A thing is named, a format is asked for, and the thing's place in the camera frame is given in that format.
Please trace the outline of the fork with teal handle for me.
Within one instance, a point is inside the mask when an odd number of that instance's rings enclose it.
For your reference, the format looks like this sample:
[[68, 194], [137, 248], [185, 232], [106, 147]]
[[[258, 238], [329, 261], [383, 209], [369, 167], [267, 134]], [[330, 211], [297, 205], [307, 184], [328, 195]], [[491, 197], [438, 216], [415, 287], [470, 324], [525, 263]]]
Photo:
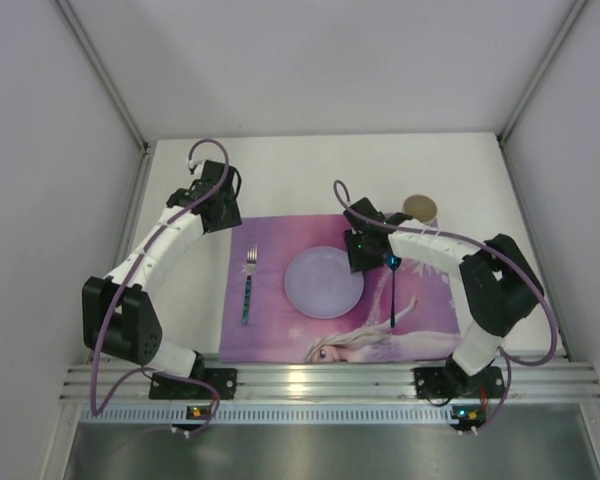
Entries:
[[242, 316], [241, 316], [241, 323], [243, 325], [247, 325], [248, 321], [249, 321], [249, 310], [250, 310], [251, 295], [252, 295], [252, 282], [253, 282], [253, 275], [255, 273], [256, 266], [257, 266], [257, 259], [258, 259], [258, 248], [256, 245], [252, 245], [247, 251], [246, 263], [245, 263], [246, 280], [245, 280], [243, 308], [242, 308]]

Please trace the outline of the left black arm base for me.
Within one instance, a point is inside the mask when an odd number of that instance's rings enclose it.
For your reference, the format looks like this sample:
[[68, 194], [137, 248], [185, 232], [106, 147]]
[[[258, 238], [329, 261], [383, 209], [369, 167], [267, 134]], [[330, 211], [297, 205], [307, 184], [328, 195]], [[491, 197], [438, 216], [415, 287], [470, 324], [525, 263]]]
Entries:
[[151, 400], [233, 400], [238, 371], [234, 368], [207, 368], [195, 383], [153, 374], [149, 389]]

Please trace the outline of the beige paper cup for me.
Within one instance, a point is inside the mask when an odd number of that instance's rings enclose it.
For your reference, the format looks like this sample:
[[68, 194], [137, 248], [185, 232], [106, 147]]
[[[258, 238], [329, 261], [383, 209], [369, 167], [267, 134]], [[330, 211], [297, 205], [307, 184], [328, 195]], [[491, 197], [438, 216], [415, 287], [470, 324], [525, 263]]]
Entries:
[[430, 197], [416, 194], [404, 200], [402, 211], [423, 224], [433, 225], [437, 219], [438, 207]]

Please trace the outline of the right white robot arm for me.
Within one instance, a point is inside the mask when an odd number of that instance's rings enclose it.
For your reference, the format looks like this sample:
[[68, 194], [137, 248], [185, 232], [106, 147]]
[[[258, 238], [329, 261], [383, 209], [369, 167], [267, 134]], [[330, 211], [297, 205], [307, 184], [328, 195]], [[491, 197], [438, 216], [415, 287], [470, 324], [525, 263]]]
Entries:
[[514, 326], [546, 305], [538, 278], [507, 235], [478, 242], [402, 213], [387, 217], [366, 197], [346, 207], [344, 216], [352, 227], [347, 248], [353, 269], [368, 270], [395, 257], [462, 282], [472, 322], [446, 362], [445, 372], [456, 381], [482, 373]]

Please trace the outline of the blue metallic spoon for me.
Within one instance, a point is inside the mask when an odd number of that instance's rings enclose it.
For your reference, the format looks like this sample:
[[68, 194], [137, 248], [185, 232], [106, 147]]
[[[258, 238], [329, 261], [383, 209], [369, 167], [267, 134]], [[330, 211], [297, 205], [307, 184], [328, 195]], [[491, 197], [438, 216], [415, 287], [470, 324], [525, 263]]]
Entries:
[[390, 328], [396, 326], [396, 273], [401, 265], [401, 259], [393, 254], [387, 256], [387, 266], [391, 271], [391, 309]]

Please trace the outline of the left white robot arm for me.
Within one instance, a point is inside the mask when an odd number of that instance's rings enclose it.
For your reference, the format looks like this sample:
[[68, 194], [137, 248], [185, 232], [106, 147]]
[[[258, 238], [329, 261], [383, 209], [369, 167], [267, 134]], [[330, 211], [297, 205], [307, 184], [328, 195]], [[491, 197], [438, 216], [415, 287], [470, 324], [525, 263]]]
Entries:
[[236, 168], [212, 160], [190, 187], [176, 190], [159, 220], [129, 256], [105, 277], [90, 277], [82, 288], [83, 340], [94, 350], [140, 367], [192, 378], [202, 356], [167, 339], [152, 297], [180, 257], [205, 234], [242, 223], [237, 197], [242, 179]]

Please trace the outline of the lilac plastic plate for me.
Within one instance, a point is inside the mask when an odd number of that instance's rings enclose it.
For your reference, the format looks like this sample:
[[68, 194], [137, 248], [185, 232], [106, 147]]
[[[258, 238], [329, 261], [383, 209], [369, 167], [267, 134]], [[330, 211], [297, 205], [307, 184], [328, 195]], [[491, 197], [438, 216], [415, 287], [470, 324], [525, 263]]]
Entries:
[[284, 290], [290, 303], [302, 314], [333, 319], [358, 304], [364, 291], [364, 276], [351, 271], [344, 250], [312, 247], [290, 262], [284, 275]]

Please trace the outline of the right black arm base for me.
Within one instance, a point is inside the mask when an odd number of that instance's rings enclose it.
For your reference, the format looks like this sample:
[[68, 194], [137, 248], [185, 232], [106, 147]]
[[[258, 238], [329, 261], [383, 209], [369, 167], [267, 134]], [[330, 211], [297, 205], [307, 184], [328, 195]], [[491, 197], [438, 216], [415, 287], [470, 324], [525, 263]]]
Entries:
[[416, 397], [437, 404], [456, 399], [500, 399], [505, 390], [502, 371], [495, 366], [474, 376], [447, 367], [418, 367], [413, 375]]

